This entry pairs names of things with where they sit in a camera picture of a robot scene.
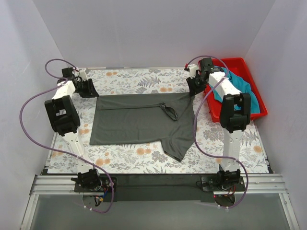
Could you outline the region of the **dark grey t shirt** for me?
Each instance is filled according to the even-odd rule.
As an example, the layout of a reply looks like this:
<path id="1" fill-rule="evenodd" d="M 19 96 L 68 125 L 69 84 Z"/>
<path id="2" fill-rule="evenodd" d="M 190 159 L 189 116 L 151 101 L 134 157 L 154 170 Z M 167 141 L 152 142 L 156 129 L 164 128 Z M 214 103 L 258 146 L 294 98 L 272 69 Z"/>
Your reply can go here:
<path id="1" fill-rule="evenodd" d="M 194 142 L 193 100 L 188 92 L 101 96 L 90 145 L 159 141 L 165 154 L 181 162 Z"/>

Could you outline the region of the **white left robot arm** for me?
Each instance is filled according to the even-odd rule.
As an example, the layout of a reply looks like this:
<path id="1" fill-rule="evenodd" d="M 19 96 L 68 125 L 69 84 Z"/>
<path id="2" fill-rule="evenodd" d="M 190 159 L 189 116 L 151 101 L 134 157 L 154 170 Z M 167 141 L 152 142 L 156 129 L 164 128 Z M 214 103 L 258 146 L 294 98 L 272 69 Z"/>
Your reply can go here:
<path id="1" fill-rule="evenodd" d="M 52 99 L 45 101 L 47 115 L 53 131 L 65 140 L 70 153 L 74 155 L 78 173 L 77 178 L 72 180 L 83 189 L 96 192 L 101 189 L 102 180 L 94 166 L 83 161 L 89 161 L 89 158 L 81 140 L 81 121 L 72 96 L 77 93 L 82 98 L 95 98 L 99 94 L 84 70 L 70 67 L 61 72 L 64 79 L 58 80 L 59 88 Z"/>

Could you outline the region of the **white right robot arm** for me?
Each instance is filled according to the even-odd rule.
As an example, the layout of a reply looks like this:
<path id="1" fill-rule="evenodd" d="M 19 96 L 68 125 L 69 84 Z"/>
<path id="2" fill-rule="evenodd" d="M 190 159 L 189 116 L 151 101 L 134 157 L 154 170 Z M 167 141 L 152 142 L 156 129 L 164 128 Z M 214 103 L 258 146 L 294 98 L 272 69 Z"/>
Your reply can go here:
<path id="1" fill-rule="evenodd" d="M 250 123 L 251 97 L 238 90 L 229 80 L 227 66 L 216 67 L 212 56 L 199 56 L 199 64 L 188 62 L 184 70 L 189 72 L 187 83 L 189 93 L 194 96 L 211 86 L 210 92 L 216 91 L 222 98 L 219 122 L 224 131 L 224 149 L 217 174 L 201 178 L 201 188 L 205 192 L 221 189 L 234 192 L 243 182 L 241 171 L 245 170 L 239 160 L 240 143 L 243 133 Z"/>

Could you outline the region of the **red plastic bin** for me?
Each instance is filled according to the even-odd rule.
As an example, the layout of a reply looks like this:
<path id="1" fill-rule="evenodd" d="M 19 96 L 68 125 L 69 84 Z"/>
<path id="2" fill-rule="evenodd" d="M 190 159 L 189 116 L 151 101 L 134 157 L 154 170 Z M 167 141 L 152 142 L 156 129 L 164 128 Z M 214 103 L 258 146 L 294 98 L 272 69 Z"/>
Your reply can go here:
<path id="1" fill-rule="evenodd" d="M 248 62 L 247 59 L 241 57 L 223 58 L 221 61 L 213 59 L 213 64 L 219 67 L 227 66 L 230 71 L 240 76 L 244 81 L 250 84 L 260 107 L 259 113 L 251 115 L 252 121 L 260 121 L 268 115 L 265 100 L 263 100 L 262 94 L 259 90 L 257 74 L 255 73 L 252 64 Z M 222 103 L 215 100 L 213 93 L 211 93 L 204 103 L 204 107 L 206 107 L 208 110 L 207 119 L 210 122 L 219 122 L 221 106 Z"/>

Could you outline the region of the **teal t shirt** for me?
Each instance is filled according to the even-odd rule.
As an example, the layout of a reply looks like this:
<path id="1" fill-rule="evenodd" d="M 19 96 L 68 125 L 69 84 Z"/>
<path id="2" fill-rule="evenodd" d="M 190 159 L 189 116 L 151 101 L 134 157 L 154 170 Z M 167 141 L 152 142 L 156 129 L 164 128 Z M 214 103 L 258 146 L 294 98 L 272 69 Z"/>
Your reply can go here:
<path id="1" fill-rule="evenodd" d="M 251 85 L 248 82 L 246 82 L 245 80 L 243 80 L 243 78 L 236 75 L 232 71 L 229 71 L 227 78 L 233 84 L 233 86 L 236 87 L 238 90 L 240 90 L 242 93 L 249 93 L 250 94 L 250 96 L 251 96 L 251 114 L 259 114 L 260 113 L 259 102 L 258 102 L 258 99 L 257 99 L 255 93 L 251 89 Z M 213 90 L 214 99 L 219 101 L 219 102 L 222 102 L 222 98 L 218 94 L 216 89 Z"/>

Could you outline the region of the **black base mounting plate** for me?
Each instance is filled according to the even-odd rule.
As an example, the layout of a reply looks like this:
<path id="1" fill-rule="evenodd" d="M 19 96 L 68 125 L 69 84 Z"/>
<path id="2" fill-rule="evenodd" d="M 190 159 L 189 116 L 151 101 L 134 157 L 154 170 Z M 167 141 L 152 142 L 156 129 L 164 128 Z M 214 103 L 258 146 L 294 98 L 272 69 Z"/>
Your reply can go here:
<path id="1" fill-rule="evenodd" d="M 214 202 L 221 192 L 234 204 L 235 192 L 245 192 L 239 171 L 216 174 L 113 174 L 103 176 L 90 170 L 71 178 L 74 191 L 83 194 L 88 208 L 104 213 L 116 202 L 201 201 Z"/>

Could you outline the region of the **aluminium frame rail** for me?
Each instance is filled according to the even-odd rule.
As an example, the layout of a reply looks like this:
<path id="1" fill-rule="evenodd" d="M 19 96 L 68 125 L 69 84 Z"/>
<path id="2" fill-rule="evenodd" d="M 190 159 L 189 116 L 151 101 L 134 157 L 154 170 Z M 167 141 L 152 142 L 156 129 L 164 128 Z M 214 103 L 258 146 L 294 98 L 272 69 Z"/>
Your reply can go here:
<path id="1" fill-rule="evenodd" d="M 279 174 L 251 174 L 247 193 L 230 210 L 201 201 L 116 202 L 104 213 L 88 208 L 70 175 L 34 179 L 23 230 L 297 230 Z"/>

